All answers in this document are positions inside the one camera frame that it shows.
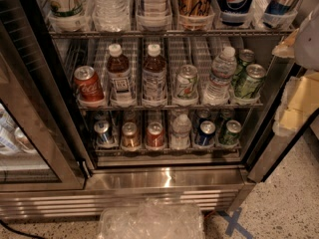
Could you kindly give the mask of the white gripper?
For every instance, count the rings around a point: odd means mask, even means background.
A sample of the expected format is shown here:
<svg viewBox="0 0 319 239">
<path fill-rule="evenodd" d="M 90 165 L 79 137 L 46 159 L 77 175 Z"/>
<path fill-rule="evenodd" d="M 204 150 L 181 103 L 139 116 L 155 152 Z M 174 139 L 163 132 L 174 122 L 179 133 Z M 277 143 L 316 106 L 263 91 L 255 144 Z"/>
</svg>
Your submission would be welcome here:
<svg viewBox="0 0 319 239">
<path fill-rule="evenodd" d="M 285 85 L 275 113 L 272 130 L 278 136 L 296 133 L 319 108 L 319 4 L 299 27 L 272 50 L 279 58 L 295 58 L 307 69 L 300 78 L 291 77 Z"/>
</svg>

